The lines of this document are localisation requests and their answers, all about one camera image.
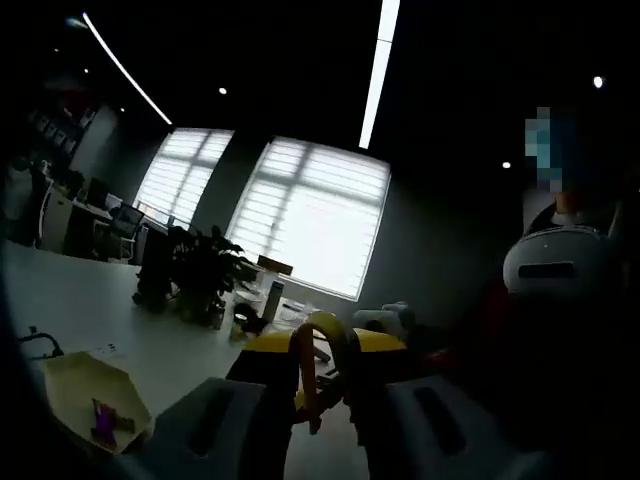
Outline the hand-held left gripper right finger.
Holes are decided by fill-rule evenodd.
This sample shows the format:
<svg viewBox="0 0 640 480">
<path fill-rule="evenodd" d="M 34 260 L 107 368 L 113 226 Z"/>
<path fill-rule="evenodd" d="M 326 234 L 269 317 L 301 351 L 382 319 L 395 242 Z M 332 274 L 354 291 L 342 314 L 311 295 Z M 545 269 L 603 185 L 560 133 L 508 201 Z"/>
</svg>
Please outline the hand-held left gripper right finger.
<svg viewBox="0 0 640 480">
<path fill-rule="evenodd" d="M 524 451 L 464 390 L 424 375 L 395 336 L 349 334 L 350 407 L 373 479 L 547 479 L 550 456 Z"/>
</svg>

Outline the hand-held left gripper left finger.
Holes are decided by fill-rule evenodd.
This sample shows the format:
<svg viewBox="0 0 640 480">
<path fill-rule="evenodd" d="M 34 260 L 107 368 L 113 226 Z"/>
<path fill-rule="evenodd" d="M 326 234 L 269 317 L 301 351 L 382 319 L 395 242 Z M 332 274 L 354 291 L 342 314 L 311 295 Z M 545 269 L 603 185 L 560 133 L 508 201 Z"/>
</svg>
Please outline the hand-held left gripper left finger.
<svg viewBox="0 0 640 480">
<path fill-rule="evenodd" d="M 282 478 L 298 382 L 293 331 L 249 340 L 225 377 L 205 380 L 157 417 L 131 477 Z"/>
</svg>

